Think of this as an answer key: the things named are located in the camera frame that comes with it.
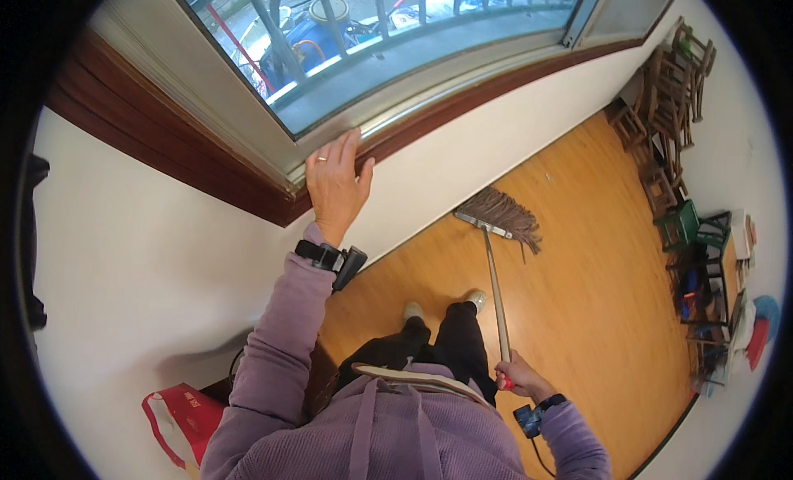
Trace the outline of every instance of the white shoe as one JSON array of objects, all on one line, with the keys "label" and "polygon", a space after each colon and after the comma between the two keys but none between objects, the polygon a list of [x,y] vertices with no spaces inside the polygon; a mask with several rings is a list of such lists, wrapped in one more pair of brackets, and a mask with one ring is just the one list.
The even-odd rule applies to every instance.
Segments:
[{"label": "white shoe", "polygon": [[411,301],[407,305],[404,306],[402,310],[402,316],[404,316],[404,320],[408,321],[413,316],[418,316],[422,320],[424,319],[424,310],[421,309],[421,305],[415,301]]},{"label": "white shoe", "polygon": [[484,308],[484,301],[487,298],[488,295],[486,295],[482,289],[474,289],[468,294],[468,297],[466,297],[465,300],[471,301],[474,305],[477,306],[477,315],[479,315],[482,308]]}]

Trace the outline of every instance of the wooden window trim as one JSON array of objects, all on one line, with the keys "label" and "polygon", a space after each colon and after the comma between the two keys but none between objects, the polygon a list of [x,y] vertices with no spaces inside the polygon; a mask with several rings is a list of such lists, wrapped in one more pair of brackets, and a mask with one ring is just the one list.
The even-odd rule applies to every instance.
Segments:
[{"label": "wooden window trim", "polygon": [[[480,105],[554,72],[644,44],[625,40],[541,60],[450,96],[368,138],[356,171]],[[86,29],[61,65],[45,105],[95,138],[234,207],[286,227],[311,209],[305,187],[291,190],[236,155],[199,121],[135,69],[113,47]]]}]

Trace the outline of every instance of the wooden floor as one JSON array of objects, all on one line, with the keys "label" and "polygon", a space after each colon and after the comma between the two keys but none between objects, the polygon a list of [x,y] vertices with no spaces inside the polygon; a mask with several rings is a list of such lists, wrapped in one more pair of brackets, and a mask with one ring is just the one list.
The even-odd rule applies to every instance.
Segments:
[{"label": "wooden floor", "polygon": [[[527,249],[526,265],[514,241],[492,240],[511,345],[578,405],[609,450],[615,478],[626,478],[689,403],[685,332],[633,160],[596,114],[495,186],[534,212],[543,236],[538,256]],[[434,334],[445,307],[473,287],[491,293],[481,233],[443,217],[330,298],[321,343],[338,363],[398,331],[411,300]],[[479,321],[494,366],[492,303]],[[549,478],[511,415],[527,401],[503,392],[496,399],[527,473]],[[538,446],[553,465],[545,443]]]}]

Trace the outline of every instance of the mop head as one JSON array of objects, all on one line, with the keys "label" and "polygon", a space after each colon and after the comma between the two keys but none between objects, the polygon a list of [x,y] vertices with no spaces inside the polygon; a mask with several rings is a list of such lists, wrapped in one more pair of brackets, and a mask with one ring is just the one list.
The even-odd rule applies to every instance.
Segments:
[{"label": "mop head", "polygon": [[454,216],[476,227],[492,226],[492,229],[488,228],[489,232],[516,239],[521,245],[528,246],[535,255],[540,252],[541,237],[535,233],[539,228],[537,218],[514,199],[492,186],[482,189],[464,202],[455,210]]}]

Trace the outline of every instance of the red pole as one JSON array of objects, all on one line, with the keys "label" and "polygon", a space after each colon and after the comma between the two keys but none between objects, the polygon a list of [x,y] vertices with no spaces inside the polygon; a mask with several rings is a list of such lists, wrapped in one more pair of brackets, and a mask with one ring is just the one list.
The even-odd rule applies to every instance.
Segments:
[{"label": "red pole", "polygon": [[206,9],[209,12],[209,14],[212,15],[212,18],[215,19],[217,25],[220,26],[221,29],[223,29],[224,33],[226,33],[226,36],[228,36],[228,38],[232,40],[234,46],[236,46],[237,49],[240,50],[240,53],[243,54],[243,57],[245,57],[245,59],[248,61],[251,67],[256,71],[257,74],[259,74],[262,80],[264,80],[264,84],[267,86],[267,89],[270,90],[270,93],[271,94],[275,93],[275,88],[273,88],[273,85],[264,76],[264,72],[262,72],[262,69],[260,69],[259,66],[253,61],[251,56],[247,54],[247,52],[240,44],[240,42],[237,40],[237,38],[234,38],[234,34],[232,33],[232,30],[228,29],[228,26],[226,26],[226,23],[223,21],[223,19],[221,19],[220,15],[215,11],[215,8],[212,5],[207,4]]}]

